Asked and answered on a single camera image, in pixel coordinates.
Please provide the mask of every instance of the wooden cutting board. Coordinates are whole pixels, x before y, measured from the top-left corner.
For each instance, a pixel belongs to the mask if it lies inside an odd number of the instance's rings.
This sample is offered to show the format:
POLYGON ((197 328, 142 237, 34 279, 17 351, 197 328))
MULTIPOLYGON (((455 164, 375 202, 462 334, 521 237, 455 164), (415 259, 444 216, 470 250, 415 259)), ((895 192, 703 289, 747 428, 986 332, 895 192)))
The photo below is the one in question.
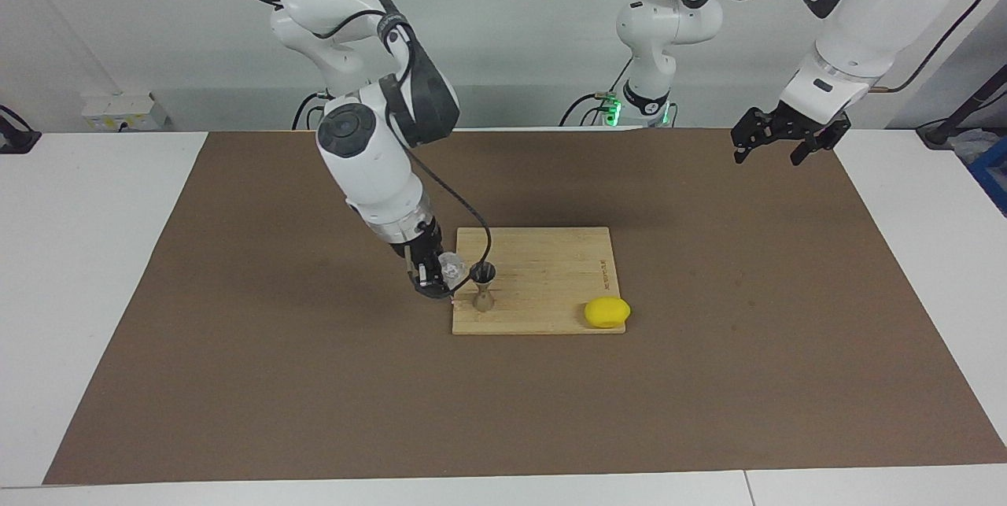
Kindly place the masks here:
MULTIPOLYGON (((492 309, 477 311, 469 282, 454 299, 454 335, 618 335, 625 326, 596 329, 584 305, 619 296, 612 240, 605 227, 491 229, 488 261, 496 267, 489 286, 492 309)), ((458 229, 457 251, 466 261, 485 249, 482 229, 458 229)))

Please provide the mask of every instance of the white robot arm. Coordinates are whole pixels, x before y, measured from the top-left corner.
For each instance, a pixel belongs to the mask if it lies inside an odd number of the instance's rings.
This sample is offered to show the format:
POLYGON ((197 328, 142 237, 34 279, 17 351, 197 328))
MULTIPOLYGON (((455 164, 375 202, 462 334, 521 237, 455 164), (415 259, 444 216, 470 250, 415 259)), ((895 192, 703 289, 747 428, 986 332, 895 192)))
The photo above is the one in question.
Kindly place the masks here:
POLYGON ((823 33, 770 113, 752 108, 731 132, 735 160, 780 139, 800 140, 795 165, 831 150, 850 127, 845 110, 887 73, 952 0, 804 0, 823 33))
POLYGON ((318 67, 329 89, 362 60, 346 42, 377 36, 399 71, 377 84, 330 100, 317 145, 346 203, 379 238, 407 259, 420 293, 453 293, 463 273, 444 252, 441 230, 410 148, 449 136, 459 110, 454 90, 430 60, 392 0, 262 0, 274 6, 273 31, 318 67))
POLYGON ((724 21, 718 0, 641 0, 622 8, 616 31, 632 50, 622 95, 623 118, 655 125, 662 122, 675 80, 672 46, 713 39, 724 21))

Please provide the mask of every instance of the black clamp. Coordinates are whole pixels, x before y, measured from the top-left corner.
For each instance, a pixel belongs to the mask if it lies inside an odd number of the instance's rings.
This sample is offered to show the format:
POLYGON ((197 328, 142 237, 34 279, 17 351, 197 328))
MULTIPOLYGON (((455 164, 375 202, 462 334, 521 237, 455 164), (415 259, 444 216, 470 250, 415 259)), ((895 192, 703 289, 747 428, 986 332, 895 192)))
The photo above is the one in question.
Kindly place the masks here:
POLYGON ((801 165, 812 153, 835 148, 849 129, 850 118, 845 112, 821 125, 784 103, 769 114, 752 108, 731 129, 734 161, 744 162, 752 150, 777 140, 801 140, 790 153, 790 162, 801 165))
POLYGON ((9 114, 11 118, 24 125, 26 130, 15 129, 14 125, 12 125, 3 116, 0 116, 0 135, 3 135, 3 137, 0 138, 0 154, 28 154, 28 152, 35 147, 35 143, 38 142, 38 139, 42 137, 42 133, 31 130, 31 127, 28 126, 28 123, 24 122, 24 119, 17 116, 17 114, 10 111, 6 107, 3 107, 3 111, 9 114))

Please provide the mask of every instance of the electrical outlet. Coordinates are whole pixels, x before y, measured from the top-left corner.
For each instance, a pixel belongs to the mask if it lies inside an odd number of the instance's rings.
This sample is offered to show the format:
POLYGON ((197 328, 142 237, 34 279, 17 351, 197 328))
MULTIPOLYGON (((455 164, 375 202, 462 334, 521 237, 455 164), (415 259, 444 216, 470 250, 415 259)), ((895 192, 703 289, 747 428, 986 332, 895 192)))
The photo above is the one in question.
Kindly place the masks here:
POLYGON ((161 130, 168 118, 150 95, 115 95, 86 98, 83 116, 94 130, 161 130))

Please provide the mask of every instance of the white table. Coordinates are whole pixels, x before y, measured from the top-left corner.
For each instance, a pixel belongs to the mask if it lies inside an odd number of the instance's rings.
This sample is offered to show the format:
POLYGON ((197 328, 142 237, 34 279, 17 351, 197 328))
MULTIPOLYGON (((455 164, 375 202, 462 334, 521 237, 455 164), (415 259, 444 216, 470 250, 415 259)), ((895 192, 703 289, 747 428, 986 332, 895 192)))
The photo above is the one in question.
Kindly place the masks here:
MULTIPOLYGON (((32 488, 41 484, 204 138, 46 135, 29 155, 0 158, 0 228, 30 237, 0 251, 0 504, 1007 503, 1002 465, 32 488)), ((1007 439, 1007 284, 997 279, 1007 260, 1007 219, 954 155, 926 150, 914 134, 853 131, 837 153, 1007 439)))

